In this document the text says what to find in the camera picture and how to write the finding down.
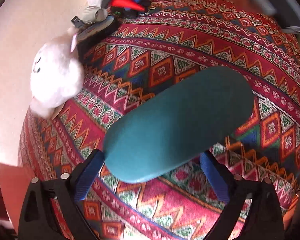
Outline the teal glasses case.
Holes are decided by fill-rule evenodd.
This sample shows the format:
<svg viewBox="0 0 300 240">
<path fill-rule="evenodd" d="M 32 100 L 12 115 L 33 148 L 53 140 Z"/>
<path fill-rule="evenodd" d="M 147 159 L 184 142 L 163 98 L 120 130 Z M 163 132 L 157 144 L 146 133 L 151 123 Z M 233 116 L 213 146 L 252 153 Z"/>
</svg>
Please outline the teal glasses case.
<svg viewBox="0 0 300 240">
<path fill-rule="evenodd" d="M 114 122 L 104 138 L 105 165 L 125 183 L 152 180 L 230 135 L 253 107 L 253 90 L 242 74 L 207 68 Z"/>
</svg>

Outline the white plush bunny toy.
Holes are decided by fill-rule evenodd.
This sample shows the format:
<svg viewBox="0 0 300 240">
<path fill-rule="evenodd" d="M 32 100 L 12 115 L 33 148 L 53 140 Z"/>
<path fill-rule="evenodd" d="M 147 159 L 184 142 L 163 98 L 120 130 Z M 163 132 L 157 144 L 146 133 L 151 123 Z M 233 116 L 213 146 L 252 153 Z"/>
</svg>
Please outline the white plush bunny toy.
<svg viewBox="0 0 300 240">
<path fill-rule="evenodd" d="M 30 75 L 31 111 L 44 119 L 76 96 L 83 87 L 84 69 L 79 61 L 78 28 L 46 42 L 37 52 Z"/>
</svg>

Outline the pink white storage box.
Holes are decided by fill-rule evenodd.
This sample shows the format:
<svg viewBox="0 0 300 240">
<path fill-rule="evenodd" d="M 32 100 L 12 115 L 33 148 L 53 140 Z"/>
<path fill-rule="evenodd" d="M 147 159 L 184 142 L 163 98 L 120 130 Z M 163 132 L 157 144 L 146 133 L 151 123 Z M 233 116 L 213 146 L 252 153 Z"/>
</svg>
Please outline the pink white storage box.
<svg viewBox="0 0 300 240">
<path fill-rule="evenodd" d="M 21 208 L 31 179 L 35 177 L 29 167 L 0 163 L 0 188 L 7 214 L 18 233 Z"/>
</svg>

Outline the black rearview mirror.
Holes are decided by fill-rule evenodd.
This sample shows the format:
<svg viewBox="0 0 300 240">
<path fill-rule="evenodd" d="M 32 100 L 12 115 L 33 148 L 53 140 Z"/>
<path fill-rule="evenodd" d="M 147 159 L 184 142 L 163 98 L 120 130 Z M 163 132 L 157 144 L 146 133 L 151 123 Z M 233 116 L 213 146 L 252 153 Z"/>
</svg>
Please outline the black rearview mirror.
<svg viewBox="0 0 300 240">
<path fill-rule="evenodd" d="M 79 61 L 84 62 L 84 55 L 95 45 L 98 45 L 106 37 L 114 33 L 119 26 L 119 21 L 115 16 L 109 15 L 102 22 L 97 22 L 77 35 L 77 50 Z"/>
</svg>

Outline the red cone toy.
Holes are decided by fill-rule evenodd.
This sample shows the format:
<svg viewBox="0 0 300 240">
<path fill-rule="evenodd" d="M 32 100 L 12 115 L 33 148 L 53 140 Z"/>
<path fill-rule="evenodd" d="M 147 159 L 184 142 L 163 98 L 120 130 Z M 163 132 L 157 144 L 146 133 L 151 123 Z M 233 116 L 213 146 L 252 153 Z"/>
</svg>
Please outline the red cone toy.
<svg viewBox="0 0 300 240">
<path fill-rule="evenodd" d="M 112 0 L 110 2 L 111 7 L 121 7 L 132 9 L 140 12 L 145 11 L 145 7 L 139 5 L 138 3 L 134 2 L 133 0 Z"/>
</svg>

